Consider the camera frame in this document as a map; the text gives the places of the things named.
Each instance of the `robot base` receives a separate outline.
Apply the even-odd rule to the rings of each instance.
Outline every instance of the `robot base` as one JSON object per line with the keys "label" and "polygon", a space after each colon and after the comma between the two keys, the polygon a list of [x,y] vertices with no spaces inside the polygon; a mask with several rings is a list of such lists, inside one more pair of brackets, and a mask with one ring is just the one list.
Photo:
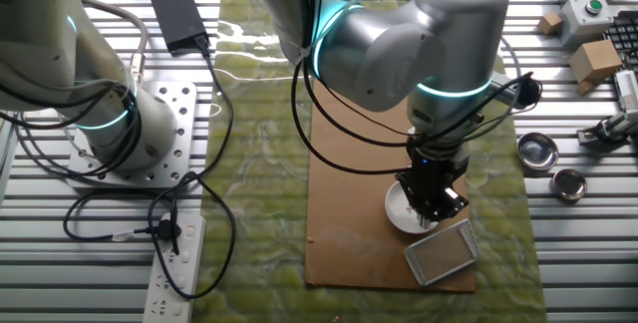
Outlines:
{"label": "robot base", "polygon": [[[190,144],[194,122],[197,88],[193,83],[145,82],[149,94],[163,99],[175,115],[177,135],[172,147],[162,160],[142,170],[116,170],[104,175],[89,177],[90,182],[78,182],[68,179],[75,188],[121,187],[121,188],[169,188],[177,184],[188,172]],[[88,153],[89,143],[82,132],[77,131],[75,143]],[[100,162],[88,158],[78,151],[73,152],[69,168],[76,171],[88,171],[100,166]]]}

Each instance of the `metal bowl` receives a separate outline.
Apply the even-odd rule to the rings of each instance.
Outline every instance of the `metal bowl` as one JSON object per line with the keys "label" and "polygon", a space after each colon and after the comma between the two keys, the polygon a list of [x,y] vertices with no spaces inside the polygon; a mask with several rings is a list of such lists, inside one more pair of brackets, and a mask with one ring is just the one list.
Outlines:
{"label": "metal bowl", "polygon": [[525,134],[518,140],[518,157],[528,167],[547,170],[558,162],[558,147],[554,140],[541,133]]}
{"label": "metal bowl", "polygon": [[587,181],[575,169],[562,169],[551,179],[554,191],[568,201],[575,202],[587,193]]}

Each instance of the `white plate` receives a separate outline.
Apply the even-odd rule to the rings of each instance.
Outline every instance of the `white plate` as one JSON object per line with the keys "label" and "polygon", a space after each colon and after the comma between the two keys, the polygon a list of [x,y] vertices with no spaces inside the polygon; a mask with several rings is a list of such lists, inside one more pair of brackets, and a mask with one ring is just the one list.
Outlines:
{"label": "white plate", "polygon": [[408,198],[398,182],[395,182],[386,194],[386,214],[388,214],[392,224],[406,233],[426,233],[439,224],[438,222],[432,222],[427,229],[421,227],[417,212],[410,207]]}

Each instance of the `black cable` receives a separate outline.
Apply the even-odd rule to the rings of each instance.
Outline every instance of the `black cable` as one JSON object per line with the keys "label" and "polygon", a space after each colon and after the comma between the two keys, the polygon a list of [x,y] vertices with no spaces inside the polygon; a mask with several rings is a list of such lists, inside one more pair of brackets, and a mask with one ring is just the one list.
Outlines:
{"label": "black cable", "polygon": [[295,128],[297,129],[297,133],[299,134],[299,137],[301,138],[301,141],[303,141],[304,145],[306,146],[306,148],[312,153],[312,155],[314,155],[317,159],[319,159],[321,162],[325,163],[326,165],[341,170],[341,171],[345,171],[348,173],[354,173],[354,174],[394,174],[394,173],[399,173],[399,172],[403,172],[405,171],[407,168],[393,168],[393,169],[372,169],[372,170],[366,170],[366,169],[357,169],[357,168],[350,168],[350,167],[345,167],[342,166],[338,163],[334,163],[326,158],[324,158],[310,143],[310,141],[308,140],[308,138],[306,137],[306,135],[303,132],[303,129],[301,128],[301,122],[299,121],[299,115],[297,114],[297,76],[299,75],[299,71],[301,70],[301,66],[305,64],[305,60],[300,63],[299,65],[297,65],[297,67],[295,67],[295,73],[292,77],[292,86],[291,86],[291,91],[290,91],[290,104],[292,106],[292,119],[294,120],[295,123]]}
{"label": "black cable", "polygon": [[31,105],[35,105],[35,106],[39,106],[42,108],[52,108],[52,109],[69,109],[69,108],[74,108],[86,103],[90,103],[92,101],[94,101],[95,99],[101,99],[103,98],[112,88],[114,88],[115,86],[120,85],[120,83],[118,82],[106,82],[106,85],[103,89],[101,89],[100,91],[84,98],[84,99],[80,99],[76,102],[71,102],[71,103],[51,103],[51,102],[43,102],[40,100],[36,100],[33,98],[29,98],[27,96],[24,96],[18,92],[15,92],[7,87],[5,87],[4,85],[0,85],[0,91],[4,92],[5,94],[12,96],[15,99],[18,99],[20,101],[23,101],[27,104],[31,104]]}
{"label": "black cable", "polygon": [[131,93],[130,91],[128,91],[128,97],[129,97],[129,100],[131,100],[130,101],[131,104],[129,104],[127,102],[123,102],[123,103],[125,105],[125,108],[128,108],[127,110],[129,110],[131,113],[133,113],[132,115],[129,115],[129,117],[131,117],[129,119],[129,125],[136,125],[137,129],[129,131],[127,133],[127,135],[122,139],[121,146],[119,148],[116,148],[116,153],[118,153],[118,154],[113,156],[109,161],[107,161],[106,163],[102,164],[98,168],[95,168],[95,169],[93,169],[91,171],[88,171],[88,172],[78,172],[78,171],[74,171],[74,170],[71,170],[71,169],[69,169],[69,168],[67,168],[65,166],[60,165],[59,163],[57,163],[54,160],[50,159],[40,149],[40,147],[37,145],[35,139],[33,138],[32,134],[31,134],[31,131],[28,128],[24,128],[24,131],[25,131],[25,133],[27,135],[27,138],[31,142],[31,145],[33,146],[33,148],[38,152],[38,154],[40,154],[40,156],[44,160],[49,162],[51,165],[61,169],[61,171],[57,171],[57,170],[54,170],[54,169],[52,169],[50,167],[45,166],[38,159],[35,158],[33,153],[31,153],[31,151],[27,147],[26,143],[24,142],[22,136],[20,135],[20,129],[16,126],[15,127],[15,132],[16,132],[16,135],[18,137],[18,141],[20,143],[20,146],[22,147],[24,152],[27,154],[29,159],[31,159],[33,162],[35,162],[43,170],[45,170],[45,171],[47,171],[49,173],[52,173],[52,174],[61,175],[61,176],[65,177],[65,178],[84,181],[83,178],[85,178],[85,177],[96,176],[96,175],[101,175],[101,174],[106,174],[108,172],[111,172],[112,170],[118,168],[122,163],[124,163],[124,161],[133,153],[133,151],[135,150],[135,148],[138,145],[138,142],[140,141],[140,138],[142,136],[142,118],[140,116],[140,111],[138,110],[137,100],[136,100],[135,96],[133,95],[133,93]]}
{"label": "black cable", "polygon": [[[233,111],[233,108],[232,108],[232,102],[230,101],[230,98],[223,91],[223,88],[219,84],[219,80],[217,80],[217,76],[215,75],[214,67],[213,67],[212,62],[210,60],[210,53],[208,51],[208,47],[207,47],[207,43],[205,42],[205,38],[204,37],[197,37],[197,38],[195,38],[195,41],[199,45],[199,49],[201,51],[201,55],[204,58],[204,60],[206,61],[206,64],[208,66],[208,70],[210,71],[210,75],[211,75],[212,80],[213,80],[213,84],[215,85],[216,89],[221,93],[221,95],[223,96],[223,98],[224,98],[224,100],[225,100],[225,102],[226,102],[226,104],[228,106],[228,126],[226,127],[226,133],[224,135],[224,139],[223,139],[223,141],[221,143],[221,146],[219,147],[219,150],[217,151],[217,155],[212,160],[212,162],[204,168],[204,170],[202,170],[200,173],[195,173],[193,171],[188,172],[187,174],[185,174],[181,178],[181,180],[179,181],[179,183],[176,186],[165,190],[164,192],[162,192],[160,195],[158,195],[154,199],[154,201],[151,203],[151,206],[149,207],[149,226],[151,227],[152,224],[153,224],[153,210],[154,210],[156,204],[158,203],[158,201],[161,200],[161,199],[165,199],[169,194],[172,193],[172,199],[170,200],[170,229],[171,229],[171,231],[173,233],[175,233],[176,232],[176,219],[177,219],[177,203],[176,202],[177,202],[178,196],[183,190],[186,189],[186,187],[187,187],[187,185],[189,183],[191,183],[193,181],[196,181],[208,193],[210,193],[210,195],[212,195],[213,198],[216,199],[219,202],[219,204],[223,207],[223,209],[226,211],[226,214],[228,215],[228,219],[230,220],[231,236],[230,236],[230,245],[228,247],[228,252],[226,254],[226,258],[225,258],[224,263],[223,263],[223,265],[221,267],[221,270],[219,271],[219,273],[218,273],[217,277],[215,278],[215,280],[212,282],[212,284],[210,286],[208,286],[202,292],[196,293],[196,294],[188,294],[188,293],[183,292],[181,289],[179,289],[179,287],[177,287],[177,285],[172,280],[172,277],[170,276],[170,272],[168,271],[168,268],[166,267],[165,261],[163,259],[163,255],[161,253],[160,244],[158,243],[158,238],[157,238],[156,232],[155,232],[155,230],[153,228],[151,229],[151,239],[153,240],[154,246],[156,247],[156,252],[158,253],[158,257],[159,257],[159,264],[161,265],[161,269],[162,269],[164,275],[166,276],[166,280],[168,281],[168,283],[170,284],[172,289],[178,295],[180,295],[181,297],[186,298],[186,299],[196,299],[196,298],[202,297],[202,296],[208,294],[210,291],[212,291],[217,286],[217,284],[219,284],[219,282],[221,281],[221,278],[223,278],[223,275],[226,272],[226,269],[228,268],[228,264],[230,263],[230,259],[232,257],[232,252],[233,252],[234,244],[235,244],[236,231],[237,231],[234,215],[232,214],[232,211],[230,210],[230,208],[228,207],[226,202],[224,202],[224,200],[203,181],[203,177],[207,173],[209,173],[213,168],[215,168],[217,166],[217,164],[221,160],[221,157],[222,157],[223,153],[226,150],[226,147],[227,147],[227,144],[228,144],[228,141],[229,141],[229,138],[230,138],[230,133],[232,131],[232,125],[233,125],[233,122],[234,122],[234,111]],[[173,246],[173,251],[175,252],[175,254],[179,255],[179,247],[177,246],[175,235],[172,236],[172,246]]]}
{"label": "black cable", "polygon": [[[312,42],[312,37],[313,37],[313,30],[314,30],[314,26],[315,26],[315,21],[314,21],[314,14],[315,14],[315,0],[302,0],[302,3],[305,3],[305,5],[301,8],[302,9],[302,13],[303,13],[303,38],[302,38],[302,47],[303,48],[307,48],[311,42]],[[327,164],[328,166],[338,169],[338,170],[342,170],[345,172],[349,172],[349,173],[355,173],[355,174],[394,174],[394,173],[398,173],[398,172],[402,172],[404,170],[406,170],[405,168],[394,168],[394,169],[375,169],[375,170],[366,170],[366,169],[357,169],[357,168],[350,168],[350,167],[345,167],[342,166],[340,164],[334,163],[328,159],[326,159],[325,157],[323,157],[310,143],[310,141],[308,140],[308,138],[306,137],[306,135],[303,132],[303,129],[301,127],[301,122],[299,121],[299,115],[297,113],[297,83],[298,83],[298,78],[299,78],[299,73],[301,71],[301,67],[302,66],[306,66],[306,60],[302,60],[301,63],[299,63],[296,67],[295,67],[295,71],[294,74],[292,76],[292,85],[291,85],[291,91],[290,91],[290,105],[292,108],[292,118],[293,121],[295,123],[295,128],[297,129],[297,133],[299,134],[299,137],[301,138],[301,140],[303,141],[304,145],[306,146],[306,148],[317,158],[319,159],[321,162]],[[304,70],[304,80],[307,80],[308,76],[307,76],[307,70]]]}
{"label": "black cable", "polygon": [[166,262],[163,259],[163,254],[161,252],[160,243],[158,242],[157,232],[156,232],[156,230],[155,230],[155,228],[153,226],[153,210],[154,210],[155,206],[158,204],[158,201],[161,199],[161,196],[158,196],[151,203],[151,206],[149,207],[149,215],[148,215],[149,227],[151,228],[151,239],[153,240],[153,245],[155,246],[156,253],[157,253],[158,258],[159,258],[159,265],[161,266],[161,270],[163,271],[163,273],[165,275],[165,278],[168,281],[168,284],[170,284],[170,287],[172,287],[172,289],[178,295],[180,295],[181,297],[183,297],[185,299],[196,299],[196,298],[203,297],[204,295],[210,293],[213,289],[215,289],[215,287],[217,287],[217,285],[219,284],[219,282],[223,278],[224,274],[226,273],[226,270],[228,269],[228,265],[230,264],[230,259],[232,258],[232,251],[234,250],[234,246],[235,246],[235,240],[236,240],[236,235],[237,235],[237,226],[236,226],[236,223],[235,223],[234,215],[232,214],[232,211],[230,210],[230,207],[228,207],[226,202],[224,202],[224,200],[215,191],[213,191],[199,177],[199,175],[197,173],[191,171],[191,172],[187,173],[185,175],[185,177],[187,177],[187,179],[183,179],[183,181],[196,180],[199,184],[201,184],[201,186],[208,193],[210,193],[210,195],[213,196],[214,199],[216,199],[219,202],[221,207],[226,211],[226,214],[228,215],[228,219],[230,220],[230,229],[231,229],[230,244],[228,245],[228,251],[226,253],[226,258],[224,259],[223,265],[221,266],[221,269],[219,270],[219,273],[217,274],[217,277],[215,278],[215,280],[206,289],[204,289],[203,291],[201,291],[199,293],[195,293],[195,294],[184,293],[181,289],[179,289],[179,287],[177,287],[175,282],[172,280],[172,277],[170,276],[170,272],[168,271],[168,267],[166,266]]}
{"label": "black cable", "polygon": [[[538,86],[539,86],[539,88],[540,88],[540,93],[538,93],[538,96],[539,96],[539,97],[542,97],[542,91],[543,91],[542,83],[541,83],[541,82],[538,82]],[[509,113],[509,114],[507,114],[507,115],[508,115],[508,116],[514,116],[514,115],[518,115],[518,114],[522,114],[522,113],[527,113],[527,112],[530,112],[530,111],[532,111],[532,110],[536,109],[536,106],[538,106],[538,102],[535,102],[535,103],[534,103],[531,107],[529,107],[529,108],[527,108],[527,109],[518,110],[518,111],[516,111],[516,112]],[[488,121],[486,121],[486,122],[484,122],[484,123],[480,123],[480,125],[476,126],[476,127],[475,127],[475,128],[474,128],[471,132],[469,132],[466,136],[469,136],[469,135],[473,134],[476,130],[478,130],[478,129],[480,129],[480,128],[482,128],[482,127],[486,126],[486,125],[489,125],[489,124],[491,124],[491,123],[493,123],[493,122],[495,122],[495,121],[497,121],[497,120],[500,120],[501,118],[502,118],[502,115],[501,115],[501,116],[497,116],[497,117],[495,117],[495,118],[493,118],[493,119],[491,119],[491,120],[488,120]]]}
{"label": "black cable", "polygon": [[[143,191],[143,190],[136,190],[134,192],[112,192],[112,191],[106,191],[106,190],[97,190],[87,195],[84,195],[78,198],[71,205],[71,207],[69,207],[69,209],[67,210],[67,214],[65,214],[64,219],[62,220],[62,228],[64,229],[64,232],[67,234],[67,236],[79,241],[101,241],[101,240],[113,239],[114,235],[112,233],[104,234],[100,236],[87,237],[87,236],[77,235],[69,229],[69,221],[71,220],[71,214],[78,206],[83,206],[90,200],[95,199],[98,196],[104,196],[104,195],[126,195],[127,198],[129,198],[130,195],[142,195],[149,198],[153,198],[157,194],[154,192]],[[151,233],[151,229],[149,227],[134,229],[133,233]]]}
{"label": "black cable", "polygon": [[319,111],[319,113],[321,113],[321,115],[326,118],[326,120],[328,120],[328,122],[330,124],[332,124],[335,128],[337,128],[340,132],[355,138],[361,142],[364,142],[366,144],[371,144],[371,145],[376,145],[376,146],[380,146],[380,147],[384,147],[384,148],[405,148],[408,146],[408,143],[403,142],[403,143],[385,143],[385,142],[380,142],[380,141],[376,141],[373,139],[369,139],[366,138],[364,136],[361,136],[357,133],[354,133],[352,131],[350,131],[349,129],[343,127],[341,124],[339,124],[336,120],[334,120],[330,114],[328,114],[324,108],[321,106],[321,104],[319,103],[319,100],[317,100],[317,97],[315,96],[313,90],[312,90],[312,86],[310,85],[310,79],[309,79],[309,73],[308,73],[308,66],[304,65],[303,66],[303,78],[304,78],[304,82],[306,84],[306,91],[308,92],[308,95],[310,95],[310,99],[312,99],[312,102],[314,103],[315,107],[317,108],[317,110]]}
{"label": "black cable", "polygon": [[[5,91],[5,89],[7,89],[7,88],[0,86],[0,91]],[[10,116],[8,114],[5,114],[3,112],[0,112],[0,118],[4,119],[4,120],[6,120],[6,121],[8,121],[8,122],[10,122],[12,124],[19,125],[21,127],[28,128],[28,129],[33,129],[33,130],[55,130],[55,129],[61,129],[61,128],[67,127],[68,125],[71,125],[71,124],[74,124],[74,123],[78,122],[79,120],[83,119],[86,115],[88,115],[89,112],[100,102],[100,100],[103,99],[111,91],[111,89],[112,88],[104,88],[104,89],[100,90],[99,92],[97,92],[96,95],[92,95],[91,98],[92,98],[93,101],[84,110],[82,110],[76,117],[74,117],[72,119],[68,119],[68,120],[63,121],[63,122],[58,123],[58,124],[53,124],[53,125],[34,125],[34,124],[30,124],[30,123],[27,123],[27,122],[22,121],[22,120],[18,120],[18,119],[14,118],[14,117],[12,117],[12,116]],[[29,101],[32,101],[32,100],[29,99],[29,100],[23,100],[23,101],[26,102],[26,103],[29,103]],[[79,103],[79,104],[71,105],[71,106],[68,106],[67,104],[58,106],[56,104],[56,106],[58,106],[58,107],[51,106],[51,103],[40,103],[40,104],[33,104],[33,105],[38,105],[38,106],[41,106],[41,107],[44,107],[44,108],[53,108],[53,109],[71,108],[71,107],[80,106],[80,105],[85,104],[86,100],[81,100],[80,102],[76,102],[76,103]]]}
{"label": "black cable", "polygon": [[[319,4],[317,5],[317,17],[321,17],[321,5],[322,5],[322,0],[319,0]],[[319,20],[314,20],[315,24],[313,25],[313,36],[319,34],[318,33],[318,28],[319,28]],[[403,143],[385,143],[385,142],[380,142],[377,140],[373,140],[373,139],[369,139],[366,138],[362,135],[359,135],[357,133],[354,133],[353,131],[345,128],[344,126],[342,126],[341,124],[339,124],[336,120],[334,120],[330,114],[328,114],[323,106],[321,106],[321,104],[319,103],[319,100],[317,99],[317,97],[314,94],[314,91],[312,89],[312,86],[310,85],[310,80],[308,79],[309,77],[309,73],[308,73],[308,67],[304,66],[303,68],[303,74],[304,74],[304,82],[306,85],[306,91],[308,92],[308,94],[310,95],[310,99],[312,99],[312,102],[314,103],[315,107],[317,108],[317,110],[319,111],[319,113],[321,113],[321,115],[326,118],[326,120],[328,120],[328,122],[330,124],[332,124],[335,128],[337,128],[339,131],[341,131],[342,133],[355,138],[361,142],[364,142],[366,144],[371,144],[371,145],[376,145],[376,146],[380,146],[380,147],[385,147],[385,148],[405,148],[408,143],[403,142]]]}
{"label": "black cable", "polygon": [[389,131],[391,131],[391,132],[393,132],[395,134],[398,134],[398,135],[403,135],[403,136],[407,136],[407,137],[412,136],[411,134],[403,133],[403,132],[400,132],[398,130],[392,129],[389,126],[387,126],[387,125],[385,125],[383,123],[380,123],[380,122],[378,122],[378,121],[366,116],[362,112],[360,112],[357,109],[353,108],[350,104],[346,103],[343,99],[339,98],[339,96],[334,91],[332,91],[332,89],[330,89],[330,87],[327,86],[326,83],[322,82],[319,79],[315,79],[315,80],[318,80],[321,84],[323,84],[323,87],[326,88],[328,93],[330,93],[330,95],[332,95],[332,97],[335,98],[335,100],[337,100],[339,103],[341,103],[346,108],[350,109],[353,113],[355,113],[355,114],[359,115],[360,117],[366,119],[367,121],[371,122],[372,124],[380,126],[380,127],[384,128],[384,129],[387,129],[387,130],[389,130]]}
{"label": "black cable", "polygon": [[421,145],[423,145],[425,143],[428,143],[428,142],[434,141],[436,139],[439,139],[439,138],[451,133],[452,131],[456,130],[461,125],[465,124],[474,115],[476,115],[482,108],[484,108],[487,104],[489,104],[492,100],[494,100],[498,95],[500,95],[502,92],[507,90],[507,88],[518,84],[522,80],[529,80],[532,74],[533,74],[532,72],[529,72],[529,73],[527,73],[527,74],[525,74],[525,75],[523,75],[523,76],[521,76],[519,78],[510,80],[509,82],[505,83],[503,86],[501,86],[500,88],[496,89],[493,93],[491,93],[482,102],[480,102],[480,104],[478,104],[474,109],[472,109],[467,115],[465,115],[464,117],[459,119],[456,123],[454,123],[453,125],[451,125],[447,129],[444,129],[441,132],[438,132],[438,133],[436,133],[436,134],[434,134],[432,136],[421,135],[421,136],[417,137],[416,140],[415,140],[414,145],[415,146],[421,146]]}

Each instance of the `power strip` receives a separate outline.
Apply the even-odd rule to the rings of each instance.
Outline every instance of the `power strip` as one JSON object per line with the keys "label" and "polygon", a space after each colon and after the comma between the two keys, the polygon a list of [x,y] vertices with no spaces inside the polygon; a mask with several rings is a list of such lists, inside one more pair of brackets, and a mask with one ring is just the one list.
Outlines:
{"label": "power strip", "polygon": [[[170,219],[165,214],[162,219]],[[193,294],[196,287],[199,258],[203,244],[206,221],[198,214],[177,215],[181,235],[177,238],[179,255],[175,255],[170,241],[160,241],[159,247],[173,281],[185,293]],[[170,287],[156,254],[151,270],[151,282],[143,323],[188,323],[192,312],[192,300],[182,298]]]}

